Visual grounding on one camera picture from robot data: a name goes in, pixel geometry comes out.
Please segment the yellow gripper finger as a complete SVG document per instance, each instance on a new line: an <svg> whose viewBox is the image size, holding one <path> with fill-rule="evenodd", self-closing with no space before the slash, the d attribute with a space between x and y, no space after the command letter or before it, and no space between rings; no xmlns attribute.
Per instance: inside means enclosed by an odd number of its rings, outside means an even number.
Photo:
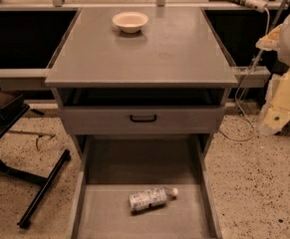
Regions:
<svg viewBox="0 0 290 239"><path fill-rule="evenodd" d="M282 76L273 75L269 81L258 130L273 135L290 121L290 70Z"/></svg>
<svg viewBox="0 0 290 239"><path fill-rule="evenodd" d="M282 25L276 26L267 35L260 38L255 46L264 51L277 51L279 49L279 36Z"/></svg>

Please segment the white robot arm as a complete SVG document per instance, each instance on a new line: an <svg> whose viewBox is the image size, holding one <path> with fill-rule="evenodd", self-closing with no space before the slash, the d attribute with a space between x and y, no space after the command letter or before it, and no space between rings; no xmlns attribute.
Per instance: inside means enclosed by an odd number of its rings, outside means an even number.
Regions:
<svg viewBox="0 0 290 239"><path fill-rule="evenodd" d="M290 121L290 14L284 22L260 38L256 47L264 51L276 51L278 60L289 67L280 77L269 83L266 104L262 110L259 131L272 135L282 130Z"/></svg>

